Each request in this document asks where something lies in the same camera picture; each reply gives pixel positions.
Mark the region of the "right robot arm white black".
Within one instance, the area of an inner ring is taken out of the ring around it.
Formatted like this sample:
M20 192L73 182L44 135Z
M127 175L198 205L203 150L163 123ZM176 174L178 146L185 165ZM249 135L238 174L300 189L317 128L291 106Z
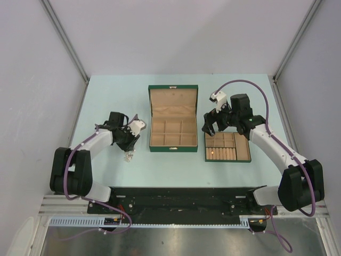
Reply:
M322 164L316 159L308 160L294 152L277 138L264 117L254 115L246 94L235 94L228 98L225 93L212 93L210 101L216 107L204 114L202 131L215 135L217 124L220 132L235 127L237 132L258 146L280 171L282 178L278 186L262 186L251 192L246 200L246 209L258 214L265 205L282 205L292 212L324 199Z

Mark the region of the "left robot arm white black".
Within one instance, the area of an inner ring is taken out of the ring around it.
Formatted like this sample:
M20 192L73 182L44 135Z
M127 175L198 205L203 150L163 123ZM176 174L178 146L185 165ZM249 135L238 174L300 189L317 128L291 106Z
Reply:
M50 177L51 191L67 199L78 197L98 201L106 213L117 209L118 201L111 196L112 189L93 180L92 160L104 149L116 144L128 155L133 153L140 133L146 123L134 116L111 112L103 124L95 125L92 135L74 148L59 147L55 150Z

